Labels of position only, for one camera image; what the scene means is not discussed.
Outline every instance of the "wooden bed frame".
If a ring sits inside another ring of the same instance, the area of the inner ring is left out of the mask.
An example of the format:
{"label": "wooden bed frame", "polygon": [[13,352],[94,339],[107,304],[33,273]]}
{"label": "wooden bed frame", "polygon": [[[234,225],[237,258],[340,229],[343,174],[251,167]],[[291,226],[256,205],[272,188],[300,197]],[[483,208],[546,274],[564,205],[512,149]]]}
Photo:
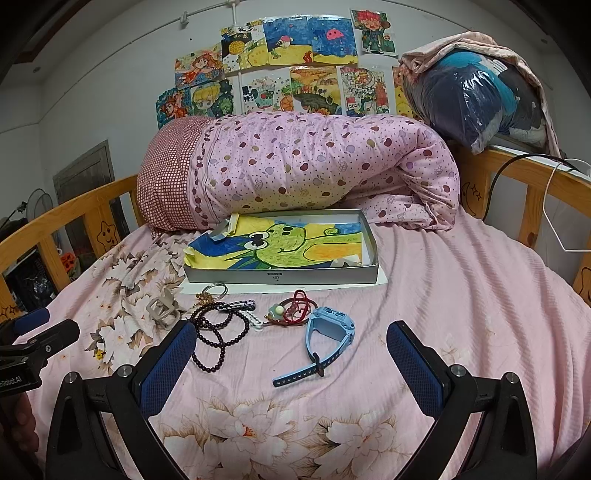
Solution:
{"label": "wooden bed frame", "polygon": [[[479,155],[473,155],[463,148],[454,150],[460,170],[461,202],[470,215],[482,218],[486,210],[491,174],[497,172],[512,156],[498,150],[485,150]],[[527,185],[518,240],[530,248],[535,247],[540,230],[544,189],[551,172],[551,167],[529,159],[519,160],[503,171],[503,175]],[[137,176],[117,180],[57,206],[1,242],[0,271],[5,271],[20,256],[37,246],[53,283],[58,291],[62,291],[70,284],[70,279],[62,266],[51,234],[82,217],[95,255],[101,257],[120,241],[109,201],[126,193],[131,196],[138,226],[142,226],[145,220],[137,205]],[[548,193],[591,217],[590,183],[558,170]],[[587,247],[591,248],[591,237]],[[583,256],[573,288],[591,306],[591,254]],[[4,277],[0,275],[0,322],[18,315],[18,308]]]}

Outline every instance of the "blue gripper pad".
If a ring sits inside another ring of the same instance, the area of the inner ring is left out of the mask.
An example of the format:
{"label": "blue gripper pad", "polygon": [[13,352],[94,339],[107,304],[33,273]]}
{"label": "blue gripper pad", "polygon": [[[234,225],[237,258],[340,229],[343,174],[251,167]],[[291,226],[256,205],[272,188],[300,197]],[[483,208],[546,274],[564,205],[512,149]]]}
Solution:
{"label": "blue gripper pad", "polygon": [[400,321],[391,323],[388,327],[388,352],[423,414],[436,419],[443,410],[443,386],[418,350],[424,349],[423,344],[414,335],[412,342],[403,331],[403,327],[410,331],[406,324]]}
{"label": "blue gripper pad", "polygon": [[33,310],[31,313],[23,315],[14,320],[12,331],[17,337],[29,333],[41,325],[49,322],[49,310],[46,308]]}
{"label": "blue gripper pad", "polygon": [[184,322],[184,326],[178,331],[176,337],[167,342],[168,337],[175,334],[175,330],[176,328],[171,330],[158,347],[152,347],[163,347],[165,350],[141,383],[139,409],[145,419],[160,413],[191,354],[195,351],[197,332],[193,324]]}

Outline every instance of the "crayon drawing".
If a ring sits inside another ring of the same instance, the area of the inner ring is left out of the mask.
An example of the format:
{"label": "crayon drawing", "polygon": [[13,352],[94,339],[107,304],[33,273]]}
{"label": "crayon drawing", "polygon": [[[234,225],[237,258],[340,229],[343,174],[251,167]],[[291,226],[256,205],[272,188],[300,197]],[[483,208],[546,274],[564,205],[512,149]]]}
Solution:
{"label": "crayon drawing", "polygon": [[360,223],[287,223],[240,215],[234,234],[204,233],[185,249],[185,264],[210,270],[270,270],[361,265]]}
{"label": "crayon drawing", "polygon": [[191,88],[193,115],[220,118],[234,113],[230,80],[204,83]]}
{"label": "crayon drawing", "polygon": [[396,56],[394,35],[390,30],[390,22],[383,12],[370,10],[351,10],[353,25],[361,30],[363,51]]}
{"label": "crayon drawing", "polygon": [[275,82],[268,78],[257,78],[242,87],[244,113],[271,112],[275,98]]}
{"label": "crayon drawing", "polygon": [[222,62],[226,73],[269,63],[262,21],[222,29]]}
{"label": "crayon drawing", "polygon": [[275,82],[275,101],[273,104],[274,112],[293,112],[294,98],[291,95],[291,80],[289,75],[272,75]]}
{"label": "crayon drawing", "polygon": [[396,114],[422,121],[422,119],[413,111],[410,102],[404,94],[400,67],[392,67],[392,74],[394,75],[394,93],[396,94]]}
{"label": "crayon drawing", "polygon": [[207,50],[197,50],[174,61],[174,82],[177,88],[194,87],[222,80],[223,63],[220,44]]}
{"label": "crayon drawing", "polygon": [[306,17],[264,18],[263,28],[269,65],[298,65],[313,60],[312,37]]}
{"label": "crayon drawing", "polygon": [[175,118],[192,115],[191,95],[188,89],[172,88],[166,90],[156,101],[158,130]]}
{"label": "crayon drawing", "polygon": [[347,116],[390,113],[384,73],[380,70],[341,67]]}
{"label": "crayon drawing", "polygon": [[357,63],[357,47],[349,18],[308,17],[314,61],[345,65]]}
{"label": "crayon drawing", "polygon": [[341,114],[336,66],[290,67],[294,108],[299,112]]}

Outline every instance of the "blue smartwatch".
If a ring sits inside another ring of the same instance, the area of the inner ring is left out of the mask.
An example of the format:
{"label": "blue smartwatch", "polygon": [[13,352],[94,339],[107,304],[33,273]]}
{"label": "blue smartwatch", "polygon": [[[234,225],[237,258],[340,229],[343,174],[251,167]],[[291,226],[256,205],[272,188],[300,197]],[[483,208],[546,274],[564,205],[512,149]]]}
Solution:
{"label": "blue smartwatch", "polygon": [[[314,330],[340,342],[335,351],[324,359],[320,359],[318,354],[310,348],[310,339]],[[274,378],[273,386],[282,387],[316,373],[323,377],[324,369],[351,345],[354,337],[355,324],[348,315],[328,307],[317,308],[310,315],[306,330],[306,349],[308,350],[308,356],[314,363],[290,374]]]}

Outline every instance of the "plastic bag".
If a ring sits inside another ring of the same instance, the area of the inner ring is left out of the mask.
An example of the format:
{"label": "plastic bag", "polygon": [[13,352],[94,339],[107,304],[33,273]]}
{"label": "plastic bag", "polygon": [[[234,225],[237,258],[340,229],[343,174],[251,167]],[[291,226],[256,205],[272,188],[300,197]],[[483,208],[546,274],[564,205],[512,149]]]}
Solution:
{"label": "plastic bag", "polygon": [[454,50],[404,79],[411,108],[440,135],[478,154],[498,133],[543,148],[545,120],[534,89],[510,64]]}

